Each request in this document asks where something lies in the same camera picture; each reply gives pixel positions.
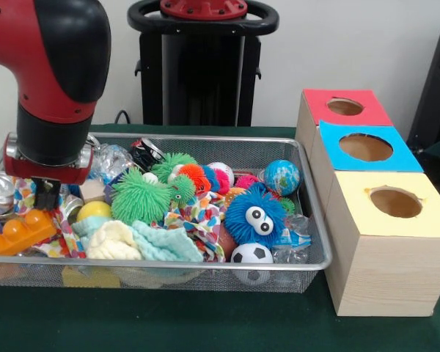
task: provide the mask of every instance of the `green puffer ball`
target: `green puffer ball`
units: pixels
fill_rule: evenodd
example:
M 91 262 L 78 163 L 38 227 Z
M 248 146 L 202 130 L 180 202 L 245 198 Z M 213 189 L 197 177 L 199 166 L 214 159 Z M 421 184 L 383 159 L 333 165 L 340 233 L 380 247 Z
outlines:
M 168 186 L 145 182 L 136 168 L 129 169 L 112 187 L 112 216 L 127 225 L 135 220 L 145 224 L 160 221 L 169 209 L 171 191 Z
M 176 165 L 197 164 L 197 161 L 189 154 L 185 153 L 167 153 L 164 161 L 152 166 L 151 172 L 158 176 L 162 183 L 168 183 L 168 176 L 171 175 Z
M 186 204 L 196 193 L 194 182 L 186 175 L 179 175 L 168 183 L 171 191 L 171 200 L 180 204 Z
M 279 202 L 282 208 L 284 208 L 284 210 L 287 212 L 287 215 L 293 215 L 295 213 L 295 203 L 292 202 L 290 199 L 281 198 Z

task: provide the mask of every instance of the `metal tray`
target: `metal tray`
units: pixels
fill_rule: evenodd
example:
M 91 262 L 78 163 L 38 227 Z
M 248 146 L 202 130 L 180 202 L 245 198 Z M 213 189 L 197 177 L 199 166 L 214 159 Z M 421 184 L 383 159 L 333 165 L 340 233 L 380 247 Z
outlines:
M 304 148 L 292 139 L 170 136 L 134 133 L 94 133 L 101 143 L 129 148 L 140 137 L 149 138 L 164 152 L 185 152 L 201 164 L 223 161 L 234 170 L 259 172 L 276 159 L 292 161 L 304 182 L 297 191 L 300 209 L 311 218 L 312 245 L 306 264 L 182 263 L 128 260 L 0 257 L 1 286 L 123 287 L 172 290 L 215 290 L 303 293 L 319 270 L 331 262 L 331 249 L 315 184 Z M 72 282 L 74 276 L 79 279 Z M 114 285 L 114 278 L 120 285 Z

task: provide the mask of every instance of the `teal cloth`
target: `teal cloth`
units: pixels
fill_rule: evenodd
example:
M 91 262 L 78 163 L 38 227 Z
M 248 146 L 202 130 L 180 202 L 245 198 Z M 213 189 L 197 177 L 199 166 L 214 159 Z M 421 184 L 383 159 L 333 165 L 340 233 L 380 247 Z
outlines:
M 88 248 L 94 233 L 104 223 L 113 219 L 103 216 L 90 216 L 72 225 L 73 231 L 80 236 L 81 244 Z M 133 239 L 145 260 L 202 262 L 203 256 L 194 242 L 187 236 L 184 228 L 165 230 L 154 229 L 144 222 L 135 221 L 129 226 Z
M 203 256 L 188 237 L 184 227 L 154 229 L 141 221 L 132 224 L 133 239 L 146 260 L 202 262 Z

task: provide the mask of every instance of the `orange toy block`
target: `orange toy block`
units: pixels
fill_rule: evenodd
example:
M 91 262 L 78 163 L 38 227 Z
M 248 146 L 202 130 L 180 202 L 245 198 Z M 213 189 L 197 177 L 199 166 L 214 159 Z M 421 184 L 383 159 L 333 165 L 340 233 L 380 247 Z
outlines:
M 24 219 L 9 220 L 0 234 L 0 255 L 15 255 L 56 234 L 51 217 L 31 210 Z

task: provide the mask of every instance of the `pink puffer ball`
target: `pink puffer ball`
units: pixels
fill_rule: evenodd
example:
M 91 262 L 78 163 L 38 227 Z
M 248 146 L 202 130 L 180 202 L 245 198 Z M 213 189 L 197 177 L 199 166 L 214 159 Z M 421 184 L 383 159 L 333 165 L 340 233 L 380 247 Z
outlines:
M 248 189 L 253 183 L 259 182 L 259 179 L 254 175 L 243 175 L 236 181 L 236 187 Z
M 217 193 L 225 195 L 230 190 L 230 179 L 226 172 L 223 172 L 219 169 L 214 169 L 215 175 L 217 176 L 217 180 L 220 184 L 220 189 Z

